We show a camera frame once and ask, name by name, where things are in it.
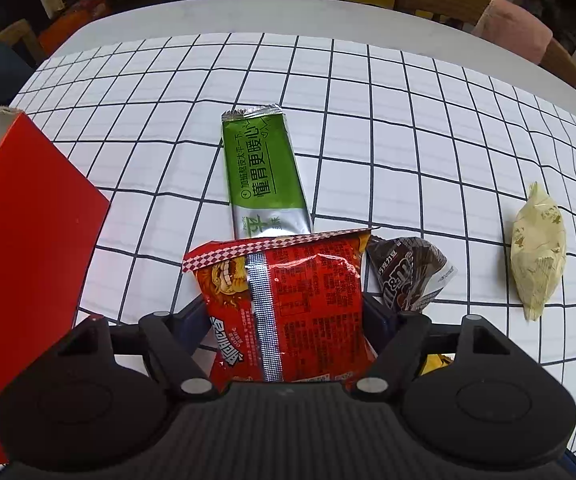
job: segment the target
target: white table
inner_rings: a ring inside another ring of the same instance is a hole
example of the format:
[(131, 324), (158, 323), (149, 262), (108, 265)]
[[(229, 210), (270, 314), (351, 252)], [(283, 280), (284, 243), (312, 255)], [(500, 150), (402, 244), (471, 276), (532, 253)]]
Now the white table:
[(56, 55), (205, 32), (275, 32), (397, 48), (497, 77), (576, 115), (573, 88), (512, 52), (430, 20), (335, 0), (186, 0), (143, 7), (85, 26)]
[[(318, 9), (327, 9), (325, 17)], [(388, 21), (412, 26), (402, 32)], [(194, 277), (180, 274), (183, 254), (232, 238), (221, 113), (233, 104), (279, 102), (315, 230), (379, 226), (383, 237), (430, 240), (460, 273), (424, 313), (451, 323), (483, 314), (576, 402), (576, 117), (520, 86), (440, 59), (277, 34), (299, 27), (381, 44), (412, 46), (417, 38), (411, 50), (452, 45), (452, 56), (476, 45), (459, 55), (485, 69), (489, 54), (488, 72), (524, 78), (526, 88), (576, 107), (572, 88), (494, 45), (355, 4), (199, 0), (93, 23), (12, 103), (112, 201), (78, 320), (99, 312), (136, 322), (156, 310), (178, 312), (197, 295)], [(170, 37), (190, 30), (214, 33)], [(534, 180), (562, 209), (568, 261), (540, 322), (528, 323), (507, 257), (512, 221)], [(374, 276), (365, 270), (362, 278), (376, 294)], [(204, 344), (194, 357), (207, 368), (216, 345), (211, 337)], [(576, 431), (570, 447), (576, 452)]]

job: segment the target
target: silver screw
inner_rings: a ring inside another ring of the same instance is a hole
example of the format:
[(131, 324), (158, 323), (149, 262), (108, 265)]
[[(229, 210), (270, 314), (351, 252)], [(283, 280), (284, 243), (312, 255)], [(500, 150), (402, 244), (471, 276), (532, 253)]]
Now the silver screw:
[(207, 394), (212, 390), (212, 383), (207, 379), (195, 377), (193, 379), (186, 379), (181, 383), (181, 389), (190, 395)]
[(388, 383), (379, 377), (364, 377), (357, 381), (357, 389), (365, 394), (380, 394), (388, 389)]

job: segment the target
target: red snack bag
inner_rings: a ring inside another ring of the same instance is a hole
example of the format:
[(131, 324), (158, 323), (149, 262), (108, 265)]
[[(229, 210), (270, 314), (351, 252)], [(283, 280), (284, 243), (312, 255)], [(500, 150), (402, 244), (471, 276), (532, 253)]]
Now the red snack bag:
[(368, 231), (210, 242), (184, 259), (206, 301), (230, 380), (348, 381), (373, 357), (362, 329)]

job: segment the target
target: pink cloth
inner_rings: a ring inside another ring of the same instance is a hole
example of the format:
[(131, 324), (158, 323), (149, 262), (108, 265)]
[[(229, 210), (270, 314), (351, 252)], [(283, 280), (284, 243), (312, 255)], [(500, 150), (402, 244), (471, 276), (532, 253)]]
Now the pink cloth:
[(552, 39), (552, 31), (539, 19), (506, 0), (491, 0), (472, 34), (535, 64)]

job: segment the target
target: red and white checkered strip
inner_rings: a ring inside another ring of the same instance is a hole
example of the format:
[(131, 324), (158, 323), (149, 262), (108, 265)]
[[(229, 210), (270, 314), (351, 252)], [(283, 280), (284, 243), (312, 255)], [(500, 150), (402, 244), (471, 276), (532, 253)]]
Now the red and white checkered strip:
[[(197, 270), (202, 267), (211, 266), (224, 260), (229, 260), (235, 256), (245, 256), (246, 254), (259, 253), (261, 251), (266, 251), (268, 249), (276, 249), (279, 247), (290, 247), (297, 244), (305, 244), (308, 242), (316, 242), (317, 240), (323, 240), (325, 238), (332, 238), (335, 236), (347, 235), (351, 233), (360, 233), (362, 231), (367, 231), (367, 228), (363, 229), (346, 229), (345, 231), (329, 231), (326, 233), (314, 233), (309, 235), (295, 235), (295, 236), (282, 236), (278, 238), (264, 238), (258, 242), (250, 242), (249, 240), (242, 240), (239, 245), (231, 245), (236, 242), (222, 242), (223, 245), (227, 246), (217, 247), (212, 251), (207, 251), (205, 253), (194, 254), (189, 258), (185, 258), (182, 262), (183, 272), (188, 272), (188, 270)], [(202, 247), (214, 246), (214, 242), (209, 242), (204, 244)], [(201, 248), (195, 249), (193, 253), (196, 253)]]

